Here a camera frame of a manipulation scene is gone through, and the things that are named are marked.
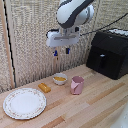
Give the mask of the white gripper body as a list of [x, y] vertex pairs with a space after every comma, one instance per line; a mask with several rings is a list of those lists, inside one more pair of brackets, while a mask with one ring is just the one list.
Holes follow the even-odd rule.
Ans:
[[59, 29], [51, 29], [46, 34], [48, 47], [58, 47], [76, 44], [79, 41], [79, 28], [64, 29], [63, 33]]

